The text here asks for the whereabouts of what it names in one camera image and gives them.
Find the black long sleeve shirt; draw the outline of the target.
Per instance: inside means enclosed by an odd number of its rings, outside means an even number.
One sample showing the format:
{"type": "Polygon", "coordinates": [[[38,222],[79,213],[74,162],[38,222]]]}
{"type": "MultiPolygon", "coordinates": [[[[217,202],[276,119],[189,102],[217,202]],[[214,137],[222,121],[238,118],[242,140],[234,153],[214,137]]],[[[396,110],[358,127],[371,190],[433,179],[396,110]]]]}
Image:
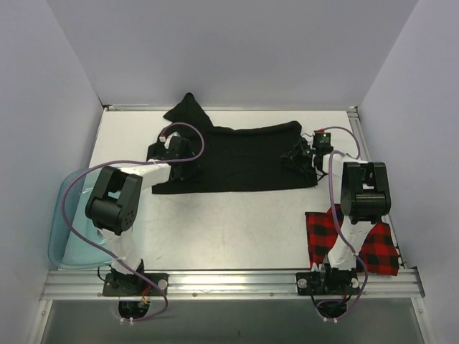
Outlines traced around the black long sleeve shirt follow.
{"type": "Polygon", "coordinates": [[[168,111],[164,119],[173,126],[166,134],[176,131],[191,141],[193,152],[200,155],[199,170],[184,181],[154,186],[153,194],[279,191],[317,185],[315,176],[305,177],[281,165],[282,154],[302,138],[299,122],[232,129],[214,125],[191,93],[178,105],[197,105],[197,109],[168,111]]]}

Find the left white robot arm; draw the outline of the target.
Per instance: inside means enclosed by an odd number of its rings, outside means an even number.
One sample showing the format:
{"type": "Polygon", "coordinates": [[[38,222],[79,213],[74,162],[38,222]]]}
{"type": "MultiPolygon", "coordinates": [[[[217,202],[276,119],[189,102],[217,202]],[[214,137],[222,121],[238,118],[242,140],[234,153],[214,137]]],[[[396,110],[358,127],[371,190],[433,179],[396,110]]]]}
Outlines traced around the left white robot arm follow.
{"type": "Polygon", "coordinates": [[[169,181],[183,181],[197,169],[191,141],[178,132],[161,136],[156,145],[147,165],[103,167],[85,207],[86,217],[100,230],[115,255],[111,268],[122,274],[120,287],[130,295],[138,294],[145,286],[145,277],[140,273],[143,260],[132,230],[141,192],[169,181]]]}

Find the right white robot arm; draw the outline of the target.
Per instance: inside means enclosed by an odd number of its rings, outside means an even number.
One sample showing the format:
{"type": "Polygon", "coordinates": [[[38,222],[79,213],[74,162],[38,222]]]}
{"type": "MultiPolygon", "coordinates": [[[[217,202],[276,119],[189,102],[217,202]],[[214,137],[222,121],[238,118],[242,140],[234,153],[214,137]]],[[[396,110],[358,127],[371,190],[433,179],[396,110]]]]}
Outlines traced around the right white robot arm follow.
{"type": "Polygon", "coordinates": [[[309,143],[301,138],[280,157],[284,167],[303,175],[322,173],[328,178],[333,224],[338,237],[326,254],[330,266],[318,275],[319,287],[334,293],[344,284],[340,271],[356,267],[357,257],[372,227],[392,206],[383,162],[364,161],[336,150],[331,134],[316,131],[309,143]]]}

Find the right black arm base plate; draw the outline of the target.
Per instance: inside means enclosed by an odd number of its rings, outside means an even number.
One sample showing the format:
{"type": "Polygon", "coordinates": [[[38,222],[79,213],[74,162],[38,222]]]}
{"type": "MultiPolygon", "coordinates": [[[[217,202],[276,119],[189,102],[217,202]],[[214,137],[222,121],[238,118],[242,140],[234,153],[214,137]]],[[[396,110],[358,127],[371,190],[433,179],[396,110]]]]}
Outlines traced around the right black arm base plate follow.
{"type": "Polygon", "coordinates": [[[355,269],[339,270],[328,264],[319,271],[295,274],[297,293],[302,296],[349,296],[360,292],[355,269]]]}

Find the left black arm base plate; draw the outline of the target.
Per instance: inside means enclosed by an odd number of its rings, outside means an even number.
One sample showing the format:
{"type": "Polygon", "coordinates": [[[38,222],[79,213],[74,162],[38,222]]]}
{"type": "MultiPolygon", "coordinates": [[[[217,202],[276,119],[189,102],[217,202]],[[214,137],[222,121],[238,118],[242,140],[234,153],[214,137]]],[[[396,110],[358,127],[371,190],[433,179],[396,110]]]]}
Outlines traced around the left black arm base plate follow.
{"type": "Polygon", "coordinates": [[[134,297],[134,296],[160,296],[167,293],[169,275],[165,273],[145,273],[144,277],[152,281],[158,288],[135,274],[121,274],[116,271],[104,276],[102,295],[105,297],[134,297]]]}

